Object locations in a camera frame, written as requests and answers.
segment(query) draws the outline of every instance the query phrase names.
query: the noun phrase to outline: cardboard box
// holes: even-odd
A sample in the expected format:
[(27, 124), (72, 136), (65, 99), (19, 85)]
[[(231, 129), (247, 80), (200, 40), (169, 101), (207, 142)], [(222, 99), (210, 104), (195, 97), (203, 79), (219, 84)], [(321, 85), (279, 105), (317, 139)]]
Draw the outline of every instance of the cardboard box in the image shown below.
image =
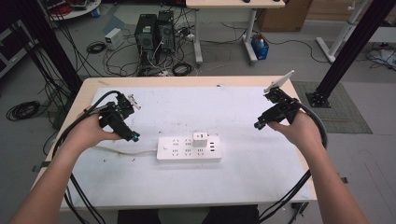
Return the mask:
[(313, 0), (283, 0), (285, 7), (259, 10), (257, 23), (261, 31), (301, 31)]
[[(261, 46), (260, 44), (261, 39), (264, 42), (264, 46)], [(262, 34), (254, 35), (251, 38), (251, 47), (253, 48), (254, 53), (256, 54), (258, 60), (264, 60), (267, 58), (268, 49), (270, 47), (268, 46), (268, 43), (265, 40), (264, 36), (262, 36)]]

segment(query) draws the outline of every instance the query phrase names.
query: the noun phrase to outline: forearm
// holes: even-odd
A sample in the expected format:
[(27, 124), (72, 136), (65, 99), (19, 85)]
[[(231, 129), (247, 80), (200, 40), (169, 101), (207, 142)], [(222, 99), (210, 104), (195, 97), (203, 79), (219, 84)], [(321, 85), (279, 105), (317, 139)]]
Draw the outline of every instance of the forearm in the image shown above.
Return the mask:
[(10, 223), (56, 223), (78, 153), (60, 148)]
[(305, 152), (323, 223), (368, 223), (322, 146)]

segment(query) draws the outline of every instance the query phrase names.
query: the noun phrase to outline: white power strip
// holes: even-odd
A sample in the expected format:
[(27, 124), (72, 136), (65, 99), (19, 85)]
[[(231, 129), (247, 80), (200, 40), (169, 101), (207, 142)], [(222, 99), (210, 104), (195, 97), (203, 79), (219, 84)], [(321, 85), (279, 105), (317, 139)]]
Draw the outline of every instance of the white power strip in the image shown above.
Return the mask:
[(220, 161), (218, 136), (194, 133), (186, 137), (160, 137), (157, 160), (163, 162)]

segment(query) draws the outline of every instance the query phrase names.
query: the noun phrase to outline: person's left arm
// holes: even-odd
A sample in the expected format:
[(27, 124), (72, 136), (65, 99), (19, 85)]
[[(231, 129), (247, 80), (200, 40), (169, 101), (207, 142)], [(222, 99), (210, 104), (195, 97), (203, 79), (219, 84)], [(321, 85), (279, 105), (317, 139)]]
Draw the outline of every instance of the person's left arm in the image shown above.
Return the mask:
[(84, 119), (66, 137), (9, 223), (56, 223), (69, 177), (79, 155), (103, 140), (119, 139), (115, 133), (107, 133), (100, 128), (98, 115)]

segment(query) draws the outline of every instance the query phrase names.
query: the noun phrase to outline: person's right arm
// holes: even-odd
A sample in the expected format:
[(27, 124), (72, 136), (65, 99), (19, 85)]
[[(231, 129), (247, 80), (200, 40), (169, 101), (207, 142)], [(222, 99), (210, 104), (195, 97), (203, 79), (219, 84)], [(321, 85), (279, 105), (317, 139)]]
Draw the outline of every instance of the person's right arm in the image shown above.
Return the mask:
[(283, 133), (305, 157), (314, 181), (323, 223), (369, 223), (338, 176), (321, 144), (318, 127), (308, 115), (298, 112), (290, 126), (277, 122), (271, 122), (268, 126)]

